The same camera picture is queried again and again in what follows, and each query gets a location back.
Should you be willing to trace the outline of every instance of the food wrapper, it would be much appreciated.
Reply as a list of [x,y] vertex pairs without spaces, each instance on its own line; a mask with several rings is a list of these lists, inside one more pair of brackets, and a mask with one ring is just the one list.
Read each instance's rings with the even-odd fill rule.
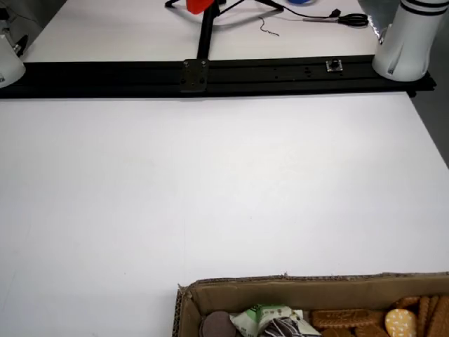
[[243,337],[321,336],[304,320],[302,310],[284,305],[256,305],[237,316],[230,315],[230,319]]

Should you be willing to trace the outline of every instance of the gray floor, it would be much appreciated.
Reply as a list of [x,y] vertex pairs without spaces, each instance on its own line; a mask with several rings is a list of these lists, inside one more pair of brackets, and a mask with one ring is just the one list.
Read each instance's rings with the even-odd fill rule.
[[[28,34],[33,41],[66,0],[0,0],[17,13],[35,20],[17,17],[12,27],[16,39]],[[376,27],[386,27],[394,18],[399,0],[359,0]],[[449,165],[449,19],[446,16],[436,38],[429,71],[438,84],[434,92],[418,93],[413,98],[427,130]]]

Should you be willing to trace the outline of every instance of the white surface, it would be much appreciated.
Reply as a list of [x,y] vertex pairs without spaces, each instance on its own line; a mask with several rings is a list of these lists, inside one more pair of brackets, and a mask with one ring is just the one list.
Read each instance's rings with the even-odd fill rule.
[[[311,15],[360,13],[357,0],[317,0],[313,6],[280,4]],[[188,14],[183,0],[177,10],[155,0],[69,0],[54,17],[25,57],[27,62],[164,61],[195,58],[201,16]],[[298,58],[373,54],[377,40],[370,28],[301,22],[281,13],[265,18],[270,8],[247,0],[216,20],[211,60]]]
[[0,336],[169,336],[200,278],[449,270],[406,94],[2,101],[0,158]]

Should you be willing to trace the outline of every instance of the cardboard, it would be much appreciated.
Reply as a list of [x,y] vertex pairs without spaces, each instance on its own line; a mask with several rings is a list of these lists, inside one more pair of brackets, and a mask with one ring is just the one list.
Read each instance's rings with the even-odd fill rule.
[[346,277],[205,279],[177,294],[173,337],[198,337],[201,320],[216,310],[242,312],[255,304],[293,309],[387,309],[405,296],[449,294],[449,272]]

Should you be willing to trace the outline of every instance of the black cable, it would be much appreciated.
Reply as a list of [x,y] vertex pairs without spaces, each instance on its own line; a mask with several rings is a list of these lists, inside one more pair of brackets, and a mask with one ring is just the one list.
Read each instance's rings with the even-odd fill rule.
[[262,30],[264,33],[268,33],[268,34],[270,34],[270,35],[275,35],[275,36],[277,36],[277,37],[279,36],[278,33],[270,32],[268,29],[264,29],[264,26],[265,26],[265,20],[264,20],[264,18],[263,18],[262,16],[260,16],[259,19],[262,20],[262,26],[260,26],[260,30]]
[[285,7],[283,5],[281,5],[283,7],[283,9],[285,9],[286,11],[289,11],[290,13],[293,13],[297,16],[300,16],[302,18],[311,18],[311,19],[327,19],[327,18],[338,18],[340,16],[340,14],[342,13],[340,10],[335,9],[329,16],[313,16],[313,15],[305,15],[305,14],[301,14],[301,13],[297,13],[291,9],[289,9],[289,7]]
[[36,21],[33,20],[31,18],[27,18],[26,16],[20,15],[19,13],[17,13],[16,11],[14,11],[10,6],[8,6],[7,4],[5,4],[2,0],[0,0],[0,4],[2,4],[3,6],[5,6],[6,9],[9,9],[11,12],[13,12],[15,14],[15,16],[22,18],[22,19],[26,19],[28,21],[32,21],[34,22],[36,25],[39,26],[39,28],[42,28],[41,25]]

